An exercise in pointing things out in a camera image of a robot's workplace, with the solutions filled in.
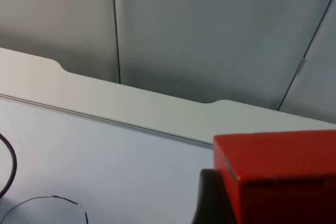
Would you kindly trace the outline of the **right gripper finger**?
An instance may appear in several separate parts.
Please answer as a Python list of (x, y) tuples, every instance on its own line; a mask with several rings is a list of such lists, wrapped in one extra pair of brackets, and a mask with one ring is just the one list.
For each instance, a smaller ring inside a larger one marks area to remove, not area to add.
[(198, 198), (192, 223), (236, 223), (222, 176), (218, 170), (200, 172)]

